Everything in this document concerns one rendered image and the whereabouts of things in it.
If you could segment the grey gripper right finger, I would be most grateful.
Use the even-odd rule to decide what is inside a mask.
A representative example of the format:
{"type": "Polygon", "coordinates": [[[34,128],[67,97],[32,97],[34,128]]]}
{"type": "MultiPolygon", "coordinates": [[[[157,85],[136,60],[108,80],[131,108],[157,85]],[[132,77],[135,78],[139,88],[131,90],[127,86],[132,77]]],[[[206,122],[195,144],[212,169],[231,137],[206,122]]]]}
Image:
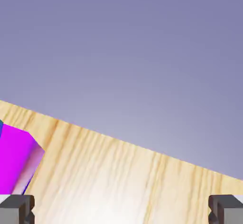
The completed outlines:
{"type": "Polygon", "coordinates": [[[243,195],[210,195],[208,224],[243,224],[243,195]]]}

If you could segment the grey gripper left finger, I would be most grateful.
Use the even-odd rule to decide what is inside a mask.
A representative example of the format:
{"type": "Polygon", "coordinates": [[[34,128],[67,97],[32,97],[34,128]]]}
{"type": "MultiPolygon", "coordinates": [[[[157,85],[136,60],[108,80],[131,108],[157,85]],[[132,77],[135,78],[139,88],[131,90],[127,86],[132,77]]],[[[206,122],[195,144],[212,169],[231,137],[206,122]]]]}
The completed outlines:
{"type": "Polygon", "coordinates": [[[35,224],[33,195],[0,195],[0,224],[35,224]]]}

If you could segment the large magenta box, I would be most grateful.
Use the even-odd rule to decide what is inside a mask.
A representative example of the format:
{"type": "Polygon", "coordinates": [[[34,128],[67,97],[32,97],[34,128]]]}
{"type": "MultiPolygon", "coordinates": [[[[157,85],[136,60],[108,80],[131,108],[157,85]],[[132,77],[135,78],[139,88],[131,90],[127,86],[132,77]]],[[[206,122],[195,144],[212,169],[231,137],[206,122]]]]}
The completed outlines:
{"type": "Polygon", "coordinates": [[[44,153],[29,132],[0,120],[0,195],[23,194],[44,153]]]}

